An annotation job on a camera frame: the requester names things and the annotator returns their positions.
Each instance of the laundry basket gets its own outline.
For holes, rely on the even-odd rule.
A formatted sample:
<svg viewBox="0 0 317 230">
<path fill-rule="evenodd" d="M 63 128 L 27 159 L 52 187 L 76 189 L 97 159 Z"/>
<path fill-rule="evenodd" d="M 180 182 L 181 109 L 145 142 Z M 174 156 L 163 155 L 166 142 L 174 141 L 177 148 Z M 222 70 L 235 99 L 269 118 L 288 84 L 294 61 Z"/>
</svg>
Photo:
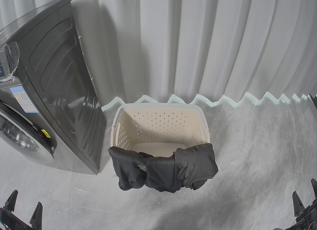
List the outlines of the laundry basket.
<svg viewBox="0 0 317 230">
<path fill-rule="evenodd" d="M 210 143 L 200 107 L 176 103 L 122 105 L 114 118 L 110 146 L 170 157 L 177 148 Z"/>
</svg>

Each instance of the floor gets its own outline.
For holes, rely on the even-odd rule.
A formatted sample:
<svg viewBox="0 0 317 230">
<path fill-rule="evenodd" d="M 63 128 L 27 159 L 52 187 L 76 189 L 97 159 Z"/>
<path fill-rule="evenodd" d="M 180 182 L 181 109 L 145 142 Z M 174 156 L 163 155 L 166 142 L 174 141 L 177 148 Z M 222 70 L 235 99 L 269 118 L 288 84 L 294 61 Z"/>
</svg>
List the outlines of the floor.
<svg viewBox="0 0 317 230">
<path fill-rule="evenodd" d="M 317 110 L 311 99 L 260 105 L 248 99 L 203 109 L 219 172 L 200 189 L 175 194 L 143 187 L 121 191 L 108 155 L 108 126 L 97 176 L 52 169 L 0 144 L 0 201 L 19 191 L 15 214 L 25 222 L 38 201 L 43 229 L 274 229 L 294 221 L 292 193 L 314 200 Z"/>
</svg>

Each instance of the gray washing machine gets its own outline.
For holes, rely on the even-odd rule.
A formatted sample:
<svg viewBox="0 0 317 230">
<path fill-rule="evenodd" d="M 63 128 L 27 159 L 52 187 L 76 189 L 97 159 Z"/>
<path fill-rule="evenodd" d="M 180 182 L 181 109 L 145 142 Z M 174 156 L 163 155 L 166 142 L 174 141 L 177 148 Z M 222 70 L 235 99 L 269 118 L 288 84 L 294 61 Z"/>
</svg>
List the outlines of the gray washing machine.
<svg viewBox="0 0 317 230">
<path fill-rule="evenodd" d="M 0 79 L 8 77 L 15 42 L 20 52 L 15 79 L 0 82 L 0 139 L 39 164 L 97 174 L 106 120 L 71 0 L 53 1 L 0 30 L 0 46 L 5 46 Z"/>
</svg>

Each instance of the dark gray cloth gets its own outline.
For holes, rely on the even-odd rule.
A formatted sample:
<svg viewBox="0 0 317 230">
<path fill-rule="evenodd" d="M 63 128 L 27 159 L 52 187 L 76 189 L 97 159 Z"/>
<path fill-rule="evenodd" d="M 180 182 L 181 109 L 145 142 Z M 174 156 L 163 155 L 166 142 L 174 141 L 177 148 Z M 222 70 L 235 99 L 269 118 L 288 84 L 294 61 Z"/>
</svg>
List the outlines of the dark gray cloth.
<svg viewBox="0 0 317 230">
<path fill-rule="evenodd" d="M 175 193 L 180 190 L 182 180 L 177 178 L 179 168 L 175 164 L 174 155 L 171 157 L 149 157 L 145 160 L 146 173 L 145 185 L 155 188 L 159 192 L 168 191 Z"/>
<path fill-rule="evenodd" d="M 118 147 L 110 147 L 113 168 L 119 176 L 119 187 L 122 190 L 141 188 L 145 183 L 146 172 L 138 165 L 145 166 L 145 157 L 135 151 L 128 151 Z"/>
<path fill-rule="evenodd" d="M 118 147 L 110 147 L 113 168 L 122 190 L 141 188 L 176 192 L 181 187 L 196 190 L 218 172 L 212 144 L 178 148 L 171 157 L 153 157 Z M 146 167 L 146 172 L 139 166 Z"/>
<path fill-rule="evenodd" d="M 187 149 L 177 148 L 175 164 L 179 167 L 178 179 L 186 188 L 198 189 L 218 172 L 212 144 L 202 144 Z"/>
</svg>

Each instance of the white curtain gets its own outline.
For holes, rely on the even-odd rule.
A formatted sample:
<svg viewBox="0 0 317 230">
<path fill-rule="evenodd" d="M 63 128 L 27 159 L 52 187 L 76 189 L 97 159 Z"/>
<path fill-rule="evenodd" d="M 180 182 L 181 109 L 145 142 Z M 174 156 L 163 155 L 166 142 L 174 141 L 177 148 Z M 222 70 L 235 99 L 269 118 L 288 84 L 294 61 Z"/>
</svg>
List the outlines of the white curtain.
<svg viewBox="0 0 317 230">
<path fill-rule="evenodd" d="M 0 28 L 52 0 L 0 0 Z M 101 105 L 317 94 L 317 0 L 74 0 Z"/>
</svg>

